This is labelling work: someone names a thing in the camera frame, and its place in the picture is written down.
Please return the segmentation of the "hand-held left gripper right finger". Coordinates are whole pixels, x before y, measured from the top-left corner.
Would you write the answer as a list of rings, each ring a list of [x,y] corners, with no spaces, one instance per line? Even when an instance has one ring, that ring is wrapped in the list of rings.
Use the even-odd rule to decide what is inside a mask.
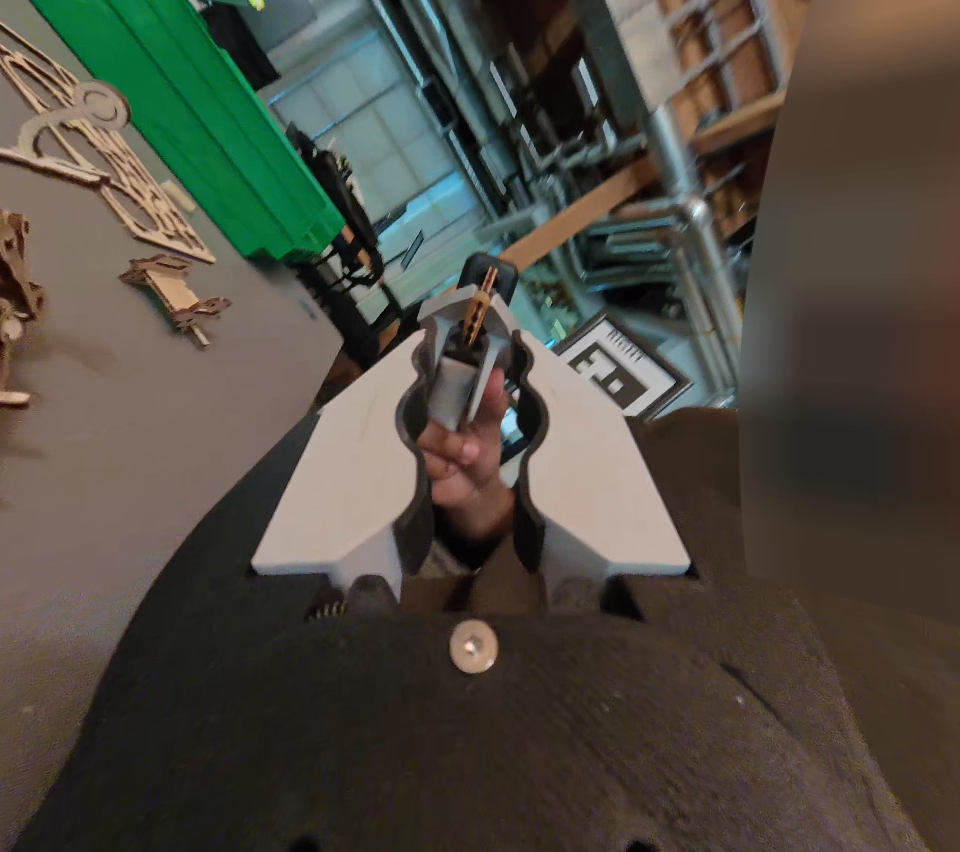
[[[534,427],[517,481],[532,509],[515,532],[524,564],[558,604],[566,586],[595,597],[623,576],[682,577],[692,567],[674,521],[631,431],[631,422],[592,382],[522,331],[515,338],[523,429]]]

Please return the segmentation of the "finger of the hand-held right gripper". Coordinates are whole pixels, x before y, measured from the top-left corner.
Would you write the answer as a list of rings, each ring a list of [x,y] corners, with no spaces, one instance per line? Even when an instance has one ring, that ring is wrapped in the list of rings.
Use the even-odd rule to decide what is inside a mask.
[[[428,418],[458,431],[469,409],[479,373],[479,339],[470,342],[471,295],[441,295],[426,301],[418,314],[424,331],[429,384]]]
[[[510,377],[514,336],[519,330],[517,321],[504,303],[492,303],[486,308],[479,330],[470,343],[477,372],[464,412],[465,422],[474,422],[493,372],[499,369]]]

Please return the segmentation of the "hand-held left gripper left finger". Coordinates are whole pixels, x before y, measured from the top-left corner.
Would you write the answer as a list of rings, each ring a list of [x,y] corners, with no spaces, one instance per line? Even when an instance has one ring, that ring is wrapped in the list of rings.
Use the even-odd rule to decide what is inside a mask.
[[[396,599],[431,532],[423,460],[402,404],[426,379],[417,331],[324,405],[251,558],[258,575],[321,574],[343,592],[379,577]]]

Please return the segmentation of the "small wooden puzzle piece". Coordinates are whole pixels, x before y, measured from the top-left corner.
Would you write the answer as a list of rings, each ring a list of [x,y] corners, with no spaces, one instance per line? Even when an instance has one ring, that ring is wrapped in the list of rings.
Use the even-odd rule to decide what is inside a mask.
[[[498,268],[490,267],[477,291],[472,296],[462,320],[462,343],[472,349],[483,328],[487,311],[491,305],[492,294],[496,292]]]

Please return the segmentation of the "grey desk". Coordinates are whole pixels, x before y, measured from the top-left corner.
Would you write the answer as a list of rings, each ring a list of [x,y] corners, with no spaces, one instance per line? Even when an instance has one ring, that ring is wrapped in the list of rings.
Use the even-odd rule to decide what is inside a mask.
[[[232,306],[210,347],[119,280],[155,250],[94,192],[2,164],[2,208],[30,222],[48,293],[2,411],[2,846],[66,760],[114,648],[203,516],[306,414],[340,337],[280,266],[246,261],[202,210],[217,258],[190,272]]]

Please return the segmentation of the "person's right hand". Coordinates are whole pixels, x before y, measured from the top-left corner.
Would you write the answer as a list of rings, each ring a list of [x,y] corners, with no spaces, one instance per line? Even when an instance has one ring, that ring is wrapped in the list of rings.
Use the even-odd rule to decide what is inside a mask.
[[[489,545],[510,532],[515,496],[501,477],[501,426],[509,404],[505,374],[490,374],[474,419],[450,430],[429,419],[417,440],[433,503],[454,537]]]

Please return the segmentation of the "framed black-white marker sign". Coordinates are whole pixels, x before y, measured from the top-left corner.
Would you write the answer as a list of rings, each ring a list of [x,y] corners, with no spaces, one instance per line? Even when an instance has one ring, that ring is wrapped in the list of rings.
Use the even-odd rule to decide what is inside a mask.
[[[694,385],[653,342],[605,311],[548,347],[615,403],[625,418],[636,421],[665,414]]]

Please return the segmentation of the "black chair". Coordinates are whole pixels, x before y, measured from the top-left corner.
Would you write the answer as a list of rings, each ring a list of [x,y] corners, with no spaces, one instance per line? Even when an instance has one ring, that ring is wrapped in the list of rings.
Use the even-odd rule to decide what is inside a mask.
[[[323,148],[290,122],[285,134],[343,220],[328,250],[294,265],[294,272],[340,332],[347,354],[363,368],[373,362],[402,321],[403,308],[386,282],[378,237],[353,186],[353,170],[339,152]],[[361,313],[354,290],[378,290],[387,304],[373,320]]]

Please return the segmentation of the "wooden ribbed seat assembly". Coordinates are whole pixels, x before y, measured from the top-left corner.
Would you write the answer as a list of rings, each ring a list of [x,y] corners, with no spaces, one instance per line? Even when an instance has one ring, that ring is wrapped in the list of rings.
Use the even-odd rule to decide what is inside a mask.
[[[119,274],[121,282],[151,293],[174,328],[191,337],[201,349],[210,346],[204,322],[214,320],[232,305],[223,296],[200,299],[188,285],[191,263],[169,253],[131,259]]]

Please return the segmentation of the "wooden puzzle sheet curved cutouts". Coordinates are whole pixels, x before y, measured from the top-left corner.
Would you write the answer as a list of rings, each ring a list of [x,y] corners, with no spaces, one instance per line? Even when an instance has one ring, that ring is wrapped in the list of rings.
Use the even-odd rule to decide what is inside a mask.
[[[206,264],[216,257],[122,131],[132,118],[111,84],[81,80],[7,24],[1,26],[2,79],[29,107],[2,163],[97,193],[140,242]]]

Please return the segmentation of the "wooden motorcycle model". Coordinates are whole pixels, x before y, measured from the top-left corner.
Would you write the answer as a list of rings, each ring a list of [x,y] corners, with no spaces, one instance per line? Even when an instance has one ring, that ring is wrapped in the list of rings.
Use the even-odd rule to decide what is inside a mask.
[[[27,260],[30,222],[23,216],[1,211],[1,407],[23,409],[30,393],[12,389],[8,382],[12,355],[25,331],[42,319],[46,291],[33,282]]]

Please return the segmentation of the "green plastic bin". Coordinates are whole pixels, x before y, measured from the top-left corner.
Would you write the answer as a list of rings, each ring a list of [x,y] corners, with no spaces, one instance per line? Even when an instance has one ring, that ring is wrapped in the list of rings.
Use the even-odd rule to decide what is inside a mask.
[[[246,259],[320,255],[344,220],[188,0],[30,0]]]

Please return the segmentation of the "metal duct pipe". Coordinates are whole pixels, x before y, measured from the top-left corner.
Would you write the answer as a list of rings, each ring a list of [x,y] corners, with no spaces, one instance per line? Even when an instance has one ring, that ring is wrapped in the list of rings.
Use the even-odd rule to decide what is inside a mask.
[[[708,403],[734,409],[738,405],[742,312],[726,248],[693,152],[670,102],[652,110],[646,135],[659,180],[672,202],[669,260],[709,383]]]

